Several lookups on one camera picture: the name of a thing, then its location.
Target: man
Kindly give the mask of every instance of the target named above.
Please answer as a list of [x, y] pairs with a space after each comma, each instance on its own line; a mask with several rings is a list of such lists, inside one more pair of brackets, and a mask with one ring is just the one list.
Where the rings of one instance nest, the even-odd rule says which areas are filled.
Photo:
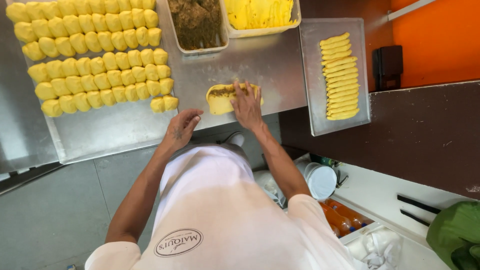
[[[245, 83], [247, 95], [235, 82], [232, 106], [262, 146], [288, 214], [253, 180], [241, 134], [222, 145], [186, 147], [203, 111], [184, 110], [170, 121], [87, 270], [353, 269], [301, 173], [263, 122], [260, 87], [255, 98]], [[141, 254], [137, 241], [159, 188], [152, 238]]]

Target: white sneaker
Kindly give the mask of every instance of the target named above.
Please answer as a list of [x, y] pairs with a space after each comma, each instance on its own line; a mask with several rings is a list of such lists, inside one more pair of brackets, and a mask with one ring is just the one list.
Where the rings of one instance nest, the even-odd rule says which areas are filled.
[[225, 140], [225, 143], [235, 144], [240, 147], [243, 145], [243, 142], [245, 142], [245, 137], [240, 131], [235, 132], [234, 134], [230, 135], [228, 139]]

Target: baking tray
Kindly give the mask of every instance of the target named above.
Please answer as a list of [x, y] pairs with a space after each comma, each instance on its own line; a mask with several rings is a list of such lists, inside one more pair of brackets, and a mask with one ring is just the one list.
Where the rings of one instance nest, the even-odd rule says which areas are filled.
[[[327, 91], [320, 40], [349, 32], [352, 56], [356, 56], [359, 80], [358, 108], [352, 118], [331, 121], [326, 118]], [[365, 31], [362, 18], [303, 19], [300, 24], [300, 42], [303, 57], [303, 70], [307, 87], [310, 128], [313, 136], [370, 123], [370, 101], [367, 83], [367, 63], [365, 53]]]
[[[27, 3], [28, 0], [6, 0], [7, 5], [13, 2]], [[159, 28], [170, 27], [162, 25], [159, 22]], [[16, 42], [18, 46], [24, 43], [16, 39], [15, 36], [8, 42]], [[138, 46], [137, 50], [145, 48], [163, 48], [163, 41], [157, 47]], [[103, 56], [105, 51], [98, 53], [88, 51], [84, 54], [76, 54], [75, 59], [82, 57]], [[52, 60], [65, 60], [69, 57], [58, 56], [55, 58], [46, 57], [41, 61], [32, 61], [25, 56], [27, 67], [41, 62]], [[172, 69], [172, 75], [180, 70]], [[103, 106], [99, 109], [91, 108], [87, 112], [77, 111], [73, 114], [63, 113], [60, 117], [45, 116], [50, 135], [55, 145], [60, 163], [69, 164], [83, 160], [90, 160], [107, 155], [117, 154], [125, 151], [140, 149], [161, 142], [167, 131], [170, 119], [178, 114], [178, 110], [166, 111], [164, 113], [154, 113], [150, 108], [150, 101], [153, 97], [137, 102], [117, 103], [112, 107]]]

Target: white cloth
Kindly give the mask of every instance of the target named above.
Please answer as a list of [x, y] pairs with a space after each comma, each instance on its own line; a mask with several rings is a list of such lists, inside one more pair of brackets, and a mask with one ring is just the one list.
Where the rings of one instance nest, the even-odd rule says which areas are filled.
[[174, 159], [160, 191], [145, 252], [130, 242], [108, 243], [85, 269], [353, 269], [312, 197], [292, 197], [285, 214], [248, 163], [227, 149], [196, 147]]

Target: plastic container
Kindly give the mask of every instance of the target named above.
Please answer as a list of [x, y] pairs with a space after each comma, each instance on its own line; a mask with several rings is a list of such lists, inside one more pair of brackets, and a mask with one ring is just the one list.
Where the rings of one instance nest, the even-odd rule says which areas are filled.
[[279, 27], [257, 28], [257, 29], [246, 29], [246, 30], [237, 30], [233, 28], [233, 26], [230, 24], [230, 21], [228, 20], [228, 13], [225, 7], [225, 2], [224, 0], [220, 0], [220, 2], [223, 3], [223, 4], [220, 4], [220, 6], [222, 7], [223, 21], [227, 26], [229, 38], [256, 37], [256, 36], [277, 34], [277, 33], [282, 33], [291, 28], [295, 28], [300, 25], [301, 13], [300, 13], [299, 0], [293, 0], [292, 13], [290, 17], [291, 21], [297, 20], [296, 23], [292, 25], [279, 26]]
[[337, 211], [337, 213], [340, 214], [340, 216], [346, 217], [348, 220], [350, 220], [350, 223], [355, 229], [358, 230], [358, 229], [361, 229], [362, 227], [367, 226], [367, 223], [365, 223], [365, 220], [367, 220], [366, 217], [344, 206], [343, 204], [333, 199], [327, 199], [325, 201], [325, 204], [330, 206], [333, 210]]
[[320, 206], [324, 210], [325, 217], [327, 218], [328, 223], [334, 225], [340, 231], [340, 236], [345, 236], [353, 231], [355, 228], [352, 227], [352, 224], [346, 217], [340, 216], [333, 208], [328, 205], [319, 202]]
[[305, 178], [305, 169], [307, 168], [307, 165], [310, 164], [309, 161], [303, 161], [297, 164], [297, 169], [299, 169], [301, 175], [303, 175], [303, 178]]
[[341, 236], [340, 236], [340, 231], [338, 230], [338, 228], [335, 227], [335, 225], [332, 225], [330, 223], [328, 225], [330, 225], [330, 228], [332, 228], [333, 234], [335, 234], [336, 237], [340, 238]]
[[[177, 31], [175, 30], [175, 25], [173, 24], [172, 13], [170, 12], [170, 6], [168, 5], [168, 0], [164, 0], [164, 1], [168, 6], [168, 16], [170, 17], [170, 23], [172, 24], [173, 33], [175, 34], [175, 41], [177, 42], [177, 47], [179, 48], [179, 50], [182, 52], [183, 55], [195, 56], [195, 55], [214, 53], [214, 52], [219, 52], [228, 46], [229, 38], [228, 38], [227, 24], [225, 23], [225, 19], [223, 19], [222, 25], [220, 26], [220, 35], [222, 39], [225, 41], [225, 46], [208, 48], [208, 49], [194, 49], [194, 50], [185, 50], [182, 47], [180, 47], [179, 40], [177, 38]], [[223, 13], [224, 13], [223, 11], [225, 10], [225, 3], [223, 2], [223, 0], [219, 0], [219, 2], [220, 2], [220, 9], [222, 10], [222, 17], [223, 17]]]
[[332, 168], [318, 163], [309, 164], [305, 175], [310, 193], [315, 199], [324, 201], [335, 192], [336, 174]]

